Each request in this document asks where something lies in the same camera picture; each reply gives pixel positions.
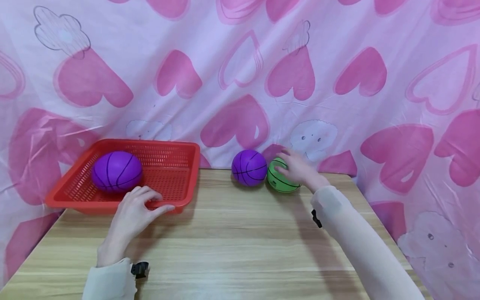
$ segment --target purple ball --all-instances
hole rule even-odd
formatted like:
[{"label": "purple ball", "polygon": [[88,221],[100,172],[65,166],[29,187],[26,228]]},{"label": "purple ball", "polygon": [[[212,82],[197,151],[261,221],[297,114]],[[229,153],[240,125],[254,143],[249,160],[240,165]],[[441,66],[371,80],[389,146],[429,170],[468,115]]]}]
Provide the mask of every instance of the purple ball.
[{"label": "purple ball", "polygon": [[267,175],[267,161],[255,150],[243,150],[233,158],[232,174],[245,186],[255,186],[262,183]]},{"label": "purple ball", "polygon": [[92,168],[92,181],[104,192],[129,192],[142,179],[142,164],[131,153],[115,151],[99,158]]}]

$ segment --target rubber basketball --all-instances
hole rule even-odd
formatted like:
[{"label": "rubber basketball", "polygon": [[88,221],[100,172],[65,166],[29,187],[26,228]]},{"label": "rubber basketball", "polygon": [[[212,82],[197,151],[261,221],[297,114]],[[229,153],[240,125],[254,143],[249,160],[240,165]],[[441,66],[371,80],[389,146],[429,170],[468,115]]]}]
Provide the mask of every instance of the rubber basketball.
[{"label": "rubber basketball", "polygon": [[267,175],[267,169],[264,156],[255,150],[243,150],[233,158],[233,177],[245,186],[262,183]]},{"label": "rubber basketball", "polygon": [[279,157],[272,160],[268,165],[268,174],[267,181],[270,185],[279,192],[293,192],[296,191],[300,184],[289,181],[282,174],[278,173],[275,170],[275,166],[280,166],[282,168],[288,168],[285,161]]},{"label": "rubber basketball", "polygon": [[92,168],[92,181],[104,192],[129,192],[142,179],[142,164],[131,153],[115,151],[100,157]]}]

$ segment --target wood grain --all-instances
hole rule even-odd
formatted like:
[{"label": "wood grain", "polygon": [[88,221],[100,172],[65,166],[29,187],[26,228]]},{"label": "wood grain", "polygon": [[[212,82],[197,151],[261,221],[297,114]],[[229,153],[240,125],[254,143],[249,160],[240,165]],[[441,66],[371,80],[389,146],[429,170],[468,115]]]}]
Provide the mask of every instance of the wood grain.
[{"label": "wood grain", "polygon": [[[326,174],[373,226],[431,299],[350,177]],[[368,299],[339,245],[316,227],[310,192],[244,188],[226,170],[201,170],[196,197],[163,216],[128,248],[148,261],[137,299]],[[67,210],[0,293],[9,299],[80,299],[112,216]]]}]

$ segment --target left hand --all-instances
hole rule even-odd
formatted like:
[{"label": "left hand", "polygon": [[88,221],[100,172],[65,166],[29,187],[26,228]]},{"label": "left hand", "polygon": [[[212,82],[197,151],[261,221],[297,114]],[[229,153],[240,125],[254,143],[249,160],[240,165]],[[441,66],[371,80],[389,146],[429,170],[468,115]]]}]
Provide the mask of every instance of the left hand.
[{"label": "left hand", "polygon": [[164,205],[148,210],[145,203],[152,199],[162,200],[162,195],[147,186],[137,186],[123,197],[108,235],[98,248],[97,267],[115,264],[123,259],[123,253],[133,238],[157,217],[175,209],[173,205]]}]

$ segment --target basket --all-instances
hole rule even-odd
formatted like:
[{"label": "basket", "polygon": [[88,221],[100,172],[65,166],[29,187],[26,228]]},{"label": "basket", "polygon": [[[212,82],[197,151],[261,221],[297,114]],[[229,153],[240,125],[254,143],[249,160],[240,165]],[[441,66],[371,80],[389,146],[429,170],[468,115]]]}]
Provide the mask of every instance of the basket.
[{"label": "basket", "polygon": [[193,198],[200,165],[200,147],[195,143],[105,139],[94,143],[57,182],[46,198],[54,208],[71,208],[89,215],[114,214],[124,194],[109,194],[93,184],[91,169],[102,155],[125,151],[142,163],[147,185],[163,196],[149,201],[148,209],[171,204],[173,213],[181,213]]}]

